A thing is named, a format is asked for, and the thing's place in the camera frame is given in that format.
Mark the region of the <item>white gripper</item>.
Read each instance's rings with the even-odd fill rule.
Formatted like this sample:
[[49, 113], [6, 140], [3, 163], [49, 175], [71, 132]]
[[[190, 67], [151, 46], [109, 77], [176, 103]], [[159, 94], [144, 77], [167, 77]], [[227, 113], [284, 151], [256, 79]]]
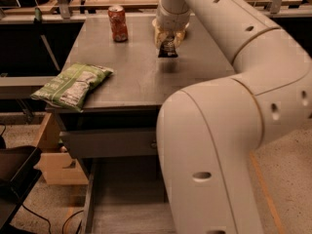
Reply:
[[189, 23], [190, 9], [184, 0], [160, 0], [156, 12], [154, 43], [159, 49], [166, 40], [168, 32], [175, 32], [174, 44], [178, 48], [184, 40]]

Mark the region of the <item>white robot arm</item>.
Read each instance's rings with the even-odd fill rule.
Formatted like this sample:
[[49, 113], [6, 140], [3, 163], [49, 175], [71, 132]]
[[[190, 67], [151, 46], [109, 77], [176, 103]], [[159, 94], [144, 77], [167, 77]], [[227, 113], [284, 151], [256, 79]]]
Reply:
[[172, 94], [157, 145], [177, 234], [264, 234], [247, 160], [312, 113], [311, 58], [244, 0], [161, 0], [157, 24], [179, 30], [193, 12], [233, 75]]

